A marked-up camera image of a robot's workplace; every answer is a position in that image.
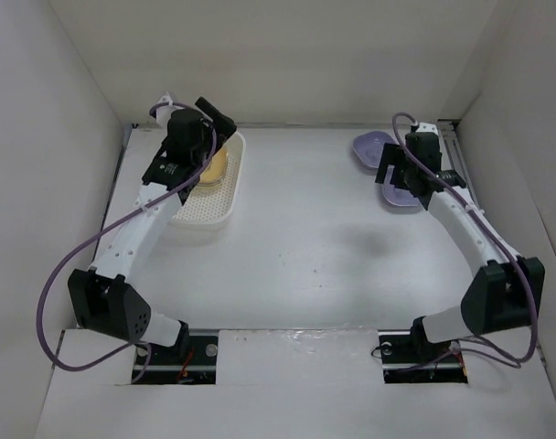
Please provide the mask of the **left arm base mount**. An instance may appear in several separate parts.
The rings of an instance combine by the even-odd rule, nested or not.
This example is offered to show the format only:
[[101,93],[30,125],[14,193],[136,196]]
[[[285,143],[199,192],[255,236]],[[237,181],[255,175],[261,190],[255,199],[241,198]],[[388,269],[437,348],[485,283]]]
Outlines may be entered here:
[[132,369],[134,385],[214,385],[217,378],[219,331],[191,329],[181,356],[170,348],[152,347],[152,355],[136,350]]

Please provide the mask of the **yellow panda plate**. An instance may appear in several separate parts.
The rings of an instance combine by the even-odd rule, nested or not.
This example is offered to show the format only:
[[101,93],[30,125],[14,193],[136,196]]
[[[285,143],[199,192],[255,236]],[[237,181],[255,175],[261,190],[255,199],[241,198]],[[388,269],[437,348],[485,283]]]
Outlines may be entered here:
[[215,187],[220,184],[228,167],[228,151],[225,146],[212,157],[208,167],[200,175],[198,184],[201,187]]

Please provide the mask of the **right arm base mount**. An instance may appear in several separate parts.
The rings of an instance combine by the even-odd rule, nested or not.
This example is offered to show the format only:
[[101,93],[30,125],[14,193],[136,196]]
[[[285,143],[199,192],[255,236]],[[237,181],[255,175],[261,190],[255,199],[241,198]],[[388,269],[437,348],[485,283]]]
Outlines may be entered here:
[[450,341],[431,343],[421,317],[410,329],[380,330],[378,339],[370,355],[381,361],[386,384],[468,383],[463,357]]

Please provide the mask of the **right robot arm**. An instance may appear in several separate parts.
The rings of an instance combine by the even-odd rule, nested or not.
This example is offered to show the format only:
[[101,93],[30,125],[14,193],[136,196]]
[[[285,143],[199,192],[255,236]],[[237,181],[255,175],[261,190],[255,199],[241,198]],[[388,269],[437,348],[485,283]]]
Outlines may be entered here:
[[459,305],[416,318],[408,349],[420,360],[459,338],[529,327],[538,341],[538,313],[545,268],[507,244],[472,200],[464,179],[442,170],[434,132],[406,135],[405,145],[386,144],[376,180],[406,189],[446,230],[467,261],[473,279]]

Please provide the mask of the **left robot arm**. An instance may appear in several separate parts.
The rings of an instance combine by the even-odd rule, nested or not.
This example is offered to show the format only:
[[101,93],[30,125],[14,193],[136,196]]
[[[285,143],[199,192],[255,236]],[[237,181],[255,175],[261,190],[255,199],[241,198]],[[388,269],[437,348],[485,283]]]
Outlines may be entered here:
[[156,312],[136,279],[213,157],[236,133],[235,122],[200,97],[192,106],[167,101],[151,115],[165,121],[166,136],[142,176],[133,211],[117,226],[109,247],[68,280],[80,327],[133,345],[148,343],[169,362],[189,350],[187,323]]

